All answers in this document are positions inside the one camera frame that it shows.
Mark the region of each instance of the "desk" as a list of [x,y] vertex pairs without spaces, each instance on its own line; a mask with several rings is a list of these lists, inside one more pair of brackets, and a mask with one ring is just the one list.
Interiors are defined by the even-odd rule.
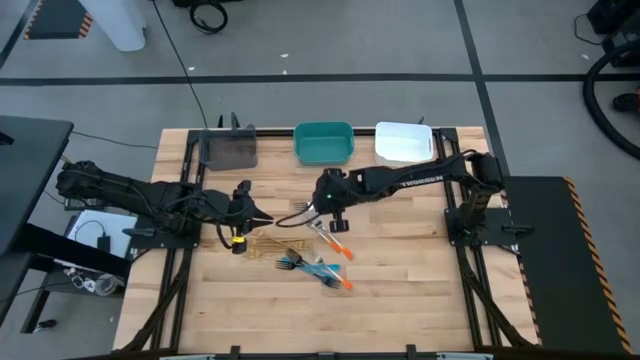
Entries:
[[[128,274],[127,260],[27,223],[72,128],[68,121],[0,116],[0,132],[14,139],[0,146],[0,324],[27,270],[51,272],[53,258],[124,278]],[[32,312],[44,306],[41,293]]]
[[[187,133],[163,131],[152,181],[179,180]],[[457,133],[462,151],[488,151],[481,127],[457,128]],[[355,141],[343,169],[375,165],[373,137]],[[299,165],[291,137],[259,137],[256,168],[207,171],[204,188],[230,194],[249,179],[257,206],[279,218],[294,212],[293,203],[309,200],[322,169]],[[499,206],[499,197],[492,204]],[[344,266],[354,284],[351,292],[325,289],[301,272],[276,270],[277,255],[254,260],[232,255],[214,227],[205,225],[192,260],[179,352],[228,353],[231,345],[240,345],[243,353],[402,352],[407,344],[418,345],[418,351],[472,350],[455,250],[447,240],[446,206],[444,187],[433,184],[347,209],[351,230],[338,237],[354,260],[333,253],[320,239],[314,246],[327,262]],[[314,236],[304,227],[263,229],[278,239]],[[133,265],[114,348],[128,343],[155,307],[165,254],[152,250]],[[535,343],[515,256],[498,248],[484,254],[494,300]],[[484,312],[478,313],[488,343]],[[172,314],[170,308],[162,346],[168,344]]]

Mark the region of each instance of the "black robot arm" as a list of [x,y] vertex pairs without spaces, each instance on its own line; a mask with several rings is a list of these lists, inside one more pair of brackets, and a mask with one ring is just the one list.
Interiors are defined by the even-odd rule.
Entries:
[[[100,170],[93,162],[65,164],[56,188],[70,199],[97,198],[147,217],[160,231],[180,237],[199,222],[228,226],[234,236],[272,223],[272,217],[258,209],[249,195],[251,182],[242,181],[233,196],[217,190],[200,190],[195,184],[180,182],[147,183]],[[242,253],[246,243],[229,246]]]
[[[467,171],[470,163],[472,173]],[[469,201],[461,205],[460,227],[476,228],[484,221],[484,209],[491,195],[503,188],[498,161],[490,154],[466,151],[442,160],[397,169],[374,166],[350,171],[325,169],[316,182],[313,208],[318,214],[332,214],[331,231],[349,230],[342,218],[345,208],[378,201],[396,191],[441,181],[457,181],[470,190]]]

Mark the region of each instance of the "white bin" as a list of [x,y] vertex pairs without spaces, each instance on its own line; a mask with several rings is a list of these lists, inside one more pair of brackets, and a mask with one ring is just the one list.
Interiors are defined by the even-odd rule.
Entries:
[[147,23],[134,0],[80,0],[93,20],[120,51],[144,47]]
[[406,166],[431,160],[433,135],[427,125],[379,122],[375,136],[376,163]]

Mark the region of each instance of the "teal plastic container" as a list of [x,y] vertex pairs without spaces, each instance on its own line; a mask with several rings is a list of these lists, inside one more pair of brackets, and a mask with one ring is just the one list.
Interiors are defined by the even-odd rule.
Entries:
[[353,128],[346,122],[303,123],[293,131],[302,165],[342,165],[353,154]]

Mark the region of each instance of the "wooden table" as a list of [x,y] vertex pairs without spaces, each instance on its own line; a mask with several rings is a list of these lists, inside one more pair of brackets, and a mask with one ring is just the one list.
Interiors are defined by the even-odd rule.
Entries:
[[[457,130],[462,151],[488,151],[481,127]],[[179,180],[187,131],[163,131],[152,181]],[[356,136],[355,153],[343,168],[375,165],[373,145],[373,137]],[[322,169],[300,166],[291,138],[260,137],[256,168],[207,171],[204,188],[230,194],[249,179],[258,207],[279,218],[294,212],[293,203],[310,199]],[[492,201],[499,203],[499,198]],[[351,230],[338,237],[354,252],[351,262],[305,227],[263,228],[277,239],[314,239],[328,263],[343,266],[352,291],[326,289],[300,271],[275,269],[274,259],[282,255],[253,260],[232,255],[206,225],[191,266],[180,353],[228,353],[232,345],[240,345],[243,353],[403,352],[406,344],[416,344],[418,351],[471,350],[445,207],[443,185],[433,184],[347,209]],[[525,338],[537,342],[515,256],[498,248],[484,253],[494,300]],[[153,250],[134,264],[114,348],[132,339],[156,305],[165,254]],[[484,310],[476,304],[488,344]],[[172,314],[170,308],[163,346]]]

